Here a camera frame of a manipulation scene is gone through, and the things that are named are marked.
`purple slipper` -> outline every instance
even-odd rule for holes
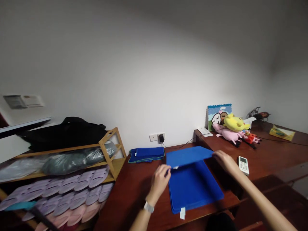
[[[114,185],[114,183],[103,185],[102,191],[100,192],[100,195],[99,195],[99,198],[98,198],[99,202],[103,202],[103,201],[107,200],[107,198],[109,197],[109,194],[112,190],[113,185]]]
[[[0,211],[6,209],[7,207],[23,201],[24,196],[27,194],[28,190],[32,187],[33,184],[21,186],[15,189],[7,198],[5,198],[0,203]]]
[[[102,190],[102,185],[95,188],[95,189],[92,189],[87,200],[86,200],[86,205],[91,205],[93,204],[94,202],[96,202],[99,198],[99,194],[100,194],[100,191]]]
[[[42,199],[40,199],[40,200],[38,200],[38,201],[36,202],[35,207],[36,207],[38,210],[40,210],[46,202],[47,202],[47,199],[46,199],[46,198],[42,198]],[[34,218],[34,217],[35,217],[35,216],[34,216],[32,213],[30,213],[30,212],[28,211],[28,212],[23,216],[22,221],[27,221],[27,220],[30,220],[30,219],[32,219],[32,218]]]
[[[86,189],[86,190],[81,191],[80,193],[75,194],[74,198],[71,201],[70,209],[73,210],[81,206],[88,198],[89,193],[90,193],[90,190]]]
[[[59,179],[59,180],[55,180],[51,182],[45,189],[44,193],[42,194],[42,197],[49,197],[59,192],[63,182],[64,182],[64,179]]]
[[[66,193],[72,190],[76,186],[77,182],[79,181],[80,176],[81,175],[75,175],[75,176],[66,178],[59,190],[59,193],[63,194],[63,193]]]
[[[50,198],[40,209],[41,213],[43,215],[47,215],[53,212],[62,198],[63,198],[63,195],[57,195],[55,197]]]
[[[70,192],[62,197],[54,211],[54,216],[59,216],[70,208],[71,200],[74,198],[74,194],[75,192]]]
[[[94,188],[101,184],[108,176],[109,165],[104,168],[97,169],[92,177],[92,180],[89,184],[89,188]]]
[[[23,201],[31,201],[41,196],[51,181],[52,180],[50,179],[49,181],[43,180],[35,182],[32,187],[27,191],[27,194],[24,196]]]
[[[81,177],[79,178],[78,183],[75,185],[74,190],[75,191],[79,191],[82,190],[86,187],[88,187],[88,185],[90,184],[90,181],[94,175],[94,170],[93,171],[88,171],[88,172],[84,172]]]

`black backpack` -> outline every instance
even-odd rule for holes
[[[18,134],[34,152],[71,148],[98,143],[107,133],[106,126],[88,123],[78,117],[66,117],[59,125]]]

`hand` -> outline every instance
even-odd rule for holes
[[[213,153],[213,157],[217,160],[220,166],[222,166],[222,168],[234,178],[243,175],[233,158],[225,152],[218,150]]]
[[[161,165],[155,171],[152,180],[151,190],[148,196],[146,197],[147,202],[153,207],[156,205],[156,202],[164,192],[169,182],[169,179],[171,177],[170,169],[171,166],[169,165]]]

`cartoon picture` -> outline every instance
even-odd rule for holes
[[[224,125],[225,118],[232,113],[231,104],[208,106],[208,130],[214,131],[212,124]]]

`black cable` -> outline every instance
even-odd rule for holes
[[[251,135],[251,136],[258,137],[258,138],[261,138],[261,139],[263,139],[263,140],[277,141],[277,142],[283,142],[283,143],[290,143],[290,144],[297,144],[297,145],[302,145],[302,146],[308,146],[307,144],[298,144],[298,143],[293,143],[293,142],[289,142],[289,141],[271,140],[271,139],[263,138],[263,137],[256,136],[256,135]],[[184,147],[185,145],[187,145],[191,140],[189,140],[186,144],[182,145],[181,147]]]

